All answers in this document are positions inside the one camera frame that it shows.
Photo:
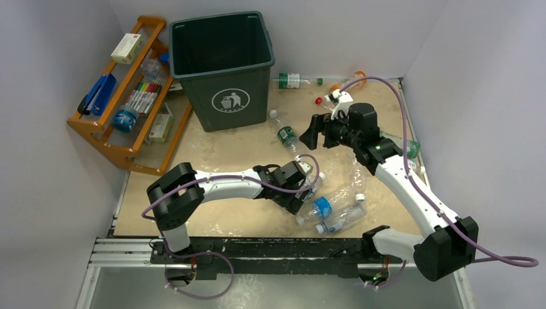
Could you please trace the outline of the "blue tape roll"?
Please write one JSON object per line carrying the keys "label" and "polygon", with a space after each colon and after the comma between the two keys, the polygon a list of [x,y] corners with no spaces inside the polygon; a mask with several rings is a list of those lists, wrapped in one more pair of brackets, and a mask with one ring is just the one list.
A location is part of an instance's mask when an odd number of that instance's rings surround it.
{"label": "blue tape roll", "polygon": [[138,119],[138,111],[131,106],[122,105],[112,119],[111,125],[122,133],[129,133]]}

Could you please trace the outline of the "green white staples box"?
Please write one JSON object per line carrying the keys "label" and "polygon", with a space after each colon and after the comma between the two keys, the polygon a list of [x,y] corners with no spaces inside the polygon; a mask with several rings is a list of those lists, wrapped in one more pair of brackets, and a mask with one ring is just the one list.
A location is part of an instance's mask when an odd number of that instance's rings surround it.
{"label": "green white staples box", "polygon": [[165,142],[172,127],[173,121],[174,116],[170,113],[157,114],[148,134],[148,139],[151,142]]}

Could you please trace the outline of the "white red small box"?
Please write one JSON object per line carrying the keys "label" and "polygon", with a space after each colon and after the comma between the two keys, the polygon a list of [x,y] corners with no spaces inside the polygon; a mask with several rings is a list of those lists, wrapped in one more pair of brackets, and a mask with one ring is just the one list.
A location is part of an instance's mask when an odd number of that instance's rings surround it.
{"label": "white red small box", "polygon": [[111,59],[119,64],[131,64],[137,57],[142,45],[142,36],[126,33],[111,53]]}

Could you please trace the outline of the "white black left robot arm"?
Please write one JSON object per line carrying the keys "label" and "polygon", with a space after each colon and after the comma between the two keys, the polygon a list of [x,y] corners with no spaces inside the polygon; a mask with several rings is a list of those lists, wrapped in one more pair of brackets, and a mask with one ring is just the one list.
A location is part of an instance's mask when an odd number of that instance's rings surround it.
{"label": "white black left robot arm", "polygon": [[153,219],[167,241],[167,255],[175,263],[185,263],[192,254],[187,220],[203,203],[231,198],[271,200],[291,214],[297,214],[312,193],[309,179],[313,167],[290,161],[256,165],[231,173],[209,173],[180,163],[146,190]]}

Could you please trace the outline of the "blue white label bottle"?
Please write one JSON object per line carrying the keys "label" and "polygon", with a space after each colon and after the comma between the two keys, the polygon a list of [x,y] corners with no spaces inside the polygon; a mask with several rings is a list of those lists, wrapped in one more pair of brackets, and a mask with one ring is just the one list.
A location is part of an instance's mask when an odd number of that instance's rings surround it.
{"label": "blue white label bottle", "polygon": [[319,235],[334,234],[345,227],[350,227],[360,222],[366,215],[367,210],[364,202],[355,202],[316,224],[315,230]]}

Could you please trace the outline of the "orange drink bottle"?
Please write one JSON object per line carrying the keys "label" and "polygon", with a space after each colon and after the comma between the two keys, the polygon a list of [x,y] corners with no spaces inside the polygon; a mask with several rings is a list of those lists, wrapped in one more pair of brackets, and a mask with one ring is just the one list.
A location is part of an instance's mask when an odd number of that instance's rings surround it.
{"label": "orange drink bottle", "polygon": [[331,94],[335,90],[341,90],[344,87],[346,87],[345,92],[348,92],[348,93],[350,93],[353,90],[360,89],[366,84],[366,80],[361,80],[355,83],[353,83],[353,81],[358,80],[359,78],[363,78],[365,76],[366,76],[365,72],[356,71],[348,78],[343,79],[341,82],[338,82],[337,84],[334,84],[332,87],[330,87],[330,89],[328,90],[328,93]]}

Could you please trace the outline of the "dark green label bottle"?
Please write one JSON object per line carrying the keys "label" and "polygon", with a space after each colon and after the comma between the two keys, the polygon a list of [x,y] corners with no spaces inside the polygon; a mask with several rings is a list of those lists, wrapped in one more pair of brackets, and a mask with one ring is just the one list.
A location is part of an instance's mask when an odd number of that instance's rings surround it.
{"label": "dark green label bottle", "polygon": [[288,151],[292,157],[297,157],[300,154],[299,138],[294,128],[289,121],[278,113],[277,110],[271,109],[268,112],[269,121],[280,144]]}

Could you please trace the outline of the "orange wooden shelf rack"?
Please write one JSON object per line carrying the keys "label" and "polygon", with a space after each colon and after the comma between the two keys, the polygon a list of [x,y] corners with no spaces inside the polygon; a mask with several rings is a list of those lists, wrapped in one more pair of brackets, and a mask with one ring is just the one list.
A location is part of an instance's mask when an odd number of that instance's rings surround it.
{"label": "orange wooden shelf rack", "polygon": [[67,124],[115,167],[145,174],[164,174],[174,158],[188,124],[192,107],[179,91],[168,65],[161,64],[152,79],[143,72],[149,59],[168,51],[159,39],[167,23],[161,17],[141,15],[131,33],[140,35],[142,47],[132,64],[110,61],[105,77],[117,82],[103,112],[94,114],[94,100],[77,111]]}

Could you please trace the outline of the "clear plastic cup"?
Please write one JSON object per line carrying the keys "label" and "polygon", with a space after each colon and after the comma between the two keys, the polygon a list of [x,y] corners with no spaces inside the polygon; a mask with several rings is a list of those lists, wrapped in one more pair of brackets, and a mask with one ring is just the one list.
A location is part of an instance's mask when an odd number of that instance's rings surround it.
{"label": "clear plastic cup", "polygon": [[163,70],[162,63],[157,59],[146,59],[142,62],[140,67],[143,76],[149,80],[157,79]]}

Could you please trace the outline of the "white cap clear water bottle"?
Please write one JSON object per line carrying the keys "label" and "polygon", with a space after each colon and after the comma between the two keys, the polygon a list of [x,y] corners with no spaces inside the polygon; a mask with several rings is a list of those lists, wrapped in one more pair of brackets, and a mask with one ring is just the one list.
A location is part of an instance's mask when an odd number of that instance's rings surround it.
{"label": "white cap clear water bottle", "polygon": [[[319,178],[314,184],[312,184],[316,176],[318,176]],[[296,198],[298,198],[299,200],[303,202],[306,202],[309,199],[312,199],[315,196],[316,192],[322,186],[325,178],[326,178],[326,175],[322,172],[318,174],[309,174],[303,184],[303,187],[308,187],[308,189],[306,191],[297,193]]]}

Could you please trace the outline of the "green white label bottle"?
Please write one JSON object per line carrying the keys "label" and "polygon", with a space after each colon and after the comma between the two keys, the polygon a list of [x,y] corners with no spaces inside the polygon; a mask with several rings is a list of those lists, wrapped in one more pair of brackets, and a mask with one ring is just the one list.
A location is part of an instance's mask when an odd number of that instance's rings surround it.
{"label": "green white label bottle", "polygon": [[300,73],[279,73],[272,82],[279,89],[303,89],[312,86],[322,86],[323,78],[321,77],[306,77]]}

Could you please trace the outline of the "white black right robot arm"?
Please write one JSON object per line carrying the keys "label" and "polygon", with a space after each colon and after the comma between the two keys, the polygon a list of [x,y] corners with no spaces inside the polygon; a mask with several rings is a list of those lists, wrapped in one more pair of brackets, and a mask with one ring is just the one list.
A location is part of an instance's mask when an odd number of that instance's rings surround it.
{"label": "white black right robot arm", "polygon": [[420,273],[435,282],[475,260],[476,249],[469,244],[478,238],[478,224],[470,216],[461,218],[446,207],[408,166],[402,150],[383,137],[377,113],[369,103],[352,104],[337,116],[312,115],[300,141],[310,150],[349,147],[357,161],[397,197],[419,227],[420,235],[381,226],[363,234],[363,257],[376,262],[393,256],[416,264]]}

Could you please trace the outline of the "blue label water bottle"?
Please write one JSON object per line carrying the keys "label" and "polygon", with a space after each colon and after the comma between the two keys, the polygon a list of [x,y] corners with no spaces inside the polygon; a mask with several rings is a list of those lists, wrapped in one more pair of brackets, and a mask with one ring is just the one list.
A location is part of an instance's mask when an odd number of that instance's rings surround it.
{"label": "blue label water bottle", "polygon": [[336,207],[354,200],[355,190],[350,185],[339,186],[328,193],[316,194],[304,203],[296,214],[296,223],[300,226],[327,219]]}

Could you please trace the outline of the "coloured marker set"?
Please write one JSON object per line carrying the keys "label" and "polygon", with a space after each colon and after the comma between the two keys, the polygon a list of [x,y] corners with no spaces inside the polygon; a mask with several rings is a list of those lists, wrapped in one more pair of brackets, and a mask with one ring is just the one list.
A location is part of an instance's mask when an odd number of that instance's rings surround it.
{"label": "coloured marker set", "polygon": [[134,90],[126,105],[137,110],[139,115],[144,114],[146,108],[150,105],[150,101],[158,94],[161,88],[161,84],[141,82],[139,87]]}

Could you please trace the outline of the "dark green trash bin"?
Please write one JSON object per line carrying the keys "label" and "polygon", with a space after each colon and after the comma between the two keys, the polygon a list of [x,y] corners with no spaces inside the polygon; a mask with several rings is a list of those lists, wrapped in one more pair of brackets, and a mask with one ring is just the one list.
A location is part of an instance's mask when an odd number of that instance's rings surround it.
{"label": "dark green trash bin", "polygon": [[267,119],[272,41],[258,11],[212,15],[169,25],[171,76],[206,132]]}

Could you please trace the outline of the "crushed clear unlabelled bottle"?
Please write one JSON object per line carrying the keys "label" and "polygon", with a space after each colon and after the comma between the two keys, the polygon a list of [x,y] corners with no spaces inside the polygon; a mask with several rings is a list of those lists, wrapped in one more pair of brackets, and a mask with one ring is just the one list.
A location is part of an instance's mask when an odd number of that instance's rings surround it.
{"label": "crushed clear unlabelled bottle", "polygon": [[356,159],[352,151],[348,152],[350,191],[358,202],[364,202],[366,190],[366,169]]}

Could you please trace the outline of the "light label bottle by wall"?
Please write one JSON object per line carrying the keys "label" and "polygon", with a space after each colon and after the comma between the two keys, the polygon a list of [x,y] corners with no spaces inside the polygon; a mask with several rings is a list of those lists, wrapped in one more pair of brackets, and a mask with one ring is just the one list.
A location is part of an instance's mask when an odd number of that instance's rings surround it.
{"label": "light label bottle by wall", "polygon": [[417,175],[423,175],[426,173],[425,167],[421,166],[414,160],[408,159],[408,166]]}

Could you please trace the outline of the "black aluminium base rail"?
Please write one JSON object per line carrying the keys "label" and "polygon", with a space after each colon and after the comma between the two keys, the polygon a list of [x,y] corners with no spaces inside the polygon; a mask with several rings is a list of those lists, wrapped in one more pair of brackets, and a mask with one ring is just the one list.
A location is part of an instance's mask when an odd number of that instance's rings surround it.
{"label": "black aluminium base rail", "polygon": [[148,267],[181,270],[198,280],[219,274],[335,275],[369,279],[373,271],[398,267],[362,238],[237,238],[193,236],[186,253],[169,254],[158,238],[97,239],[91,267]]}

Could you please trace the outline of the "blue stapler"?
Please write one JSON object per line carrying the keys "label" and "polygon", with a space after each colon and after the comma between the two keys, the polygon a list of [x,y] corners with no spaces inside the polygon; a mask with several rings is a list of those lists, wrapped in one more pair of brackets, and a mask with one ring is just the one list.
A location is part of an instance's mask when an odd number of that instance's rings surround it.
{"label": "blue stapler", "polygon": [[91,88],[87,95],[84,95],[77,112],[80,115],[101,116],[107,107],[113,94],[117,79],[112,73],[102,75]]}

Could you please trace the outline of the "green bottle by wall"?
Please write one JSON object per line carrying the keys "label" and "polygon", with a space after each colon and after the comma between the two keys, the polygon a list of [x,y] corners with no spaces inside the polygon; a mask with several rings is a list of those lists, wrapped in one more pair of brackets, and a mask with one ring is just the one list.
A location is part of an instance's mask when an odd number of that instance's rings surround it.
{"label": "green bottle by wall", "polygon": [[[383,137],[389,138],[390,140],[395,142],[396,145],[401,150],[403,150],[404,139],[402,137],[395,136],[395,135],[390,135],[390,134],[387,134],[385,132],[382,132],[382,135],[383,135]],[[410,159],[417,158],[419,153],[420,153],[420,149],[421,149],[421,144],[419,142],[416,142],[416,141],[411,140],[411,139],[408,139],[406,141],[406,151],[407,151],[408,158],[410,158]]]}

